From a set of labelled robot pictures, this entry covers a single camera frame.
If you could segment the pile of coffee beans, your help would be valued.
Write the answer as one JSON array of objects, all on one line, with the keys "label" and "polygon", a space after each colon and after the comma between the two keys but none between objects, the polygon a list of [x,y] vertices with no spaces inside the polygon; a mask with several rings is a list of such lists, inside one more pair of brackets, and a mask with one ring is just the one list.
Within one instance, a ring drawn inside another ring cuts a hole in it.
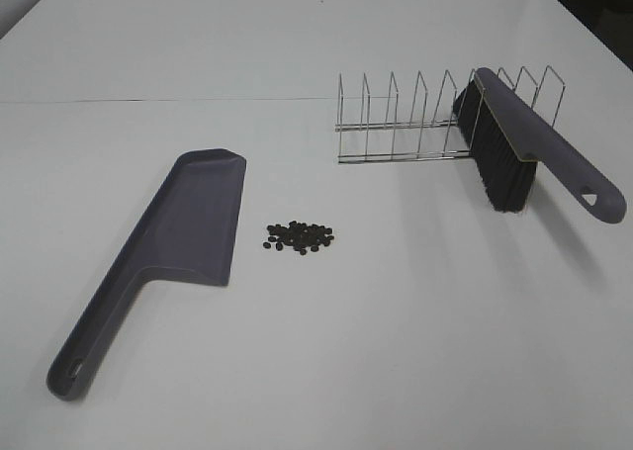
[{"label": "pile of coffee beans", "polygon": [[322,248],[331,246],[335,240],[331,227],[297,221],[290,221],[286,225],[268,225],[266,231],[263,248],[277,251],[289,248],[302,256],[309,252],[319,252]]}]

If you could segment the purple plastic dustpan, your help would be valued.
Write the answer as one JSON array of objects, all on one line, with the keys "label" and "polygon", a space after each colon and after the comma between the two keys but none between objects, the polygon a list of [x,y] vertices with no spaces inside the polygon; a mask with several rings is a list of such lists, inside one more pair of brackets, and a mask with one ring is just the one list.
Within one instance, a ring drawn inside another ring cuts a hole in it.
[{"label": "purple plastic dustpan", "polygon": [[49,391],[82,398],[142,287],[229,282],[246,160],[227,149],[180,155],[52,361]]}]

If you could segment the purple brush black bristles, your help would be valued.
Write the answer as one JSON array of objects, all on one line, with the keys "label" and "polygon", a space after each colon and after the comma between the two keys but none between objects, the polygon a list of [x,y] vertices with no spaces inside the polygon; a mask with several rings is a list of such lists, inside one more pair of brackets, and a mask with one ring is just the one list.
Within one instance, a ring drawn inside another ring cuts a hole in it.
[{"label": "purple brush black bristles", "polygon": [[496,211],[524,210],[542,163],[595,218],[624,219],[620,190],[489,68],[474,71],[452,112]]}]

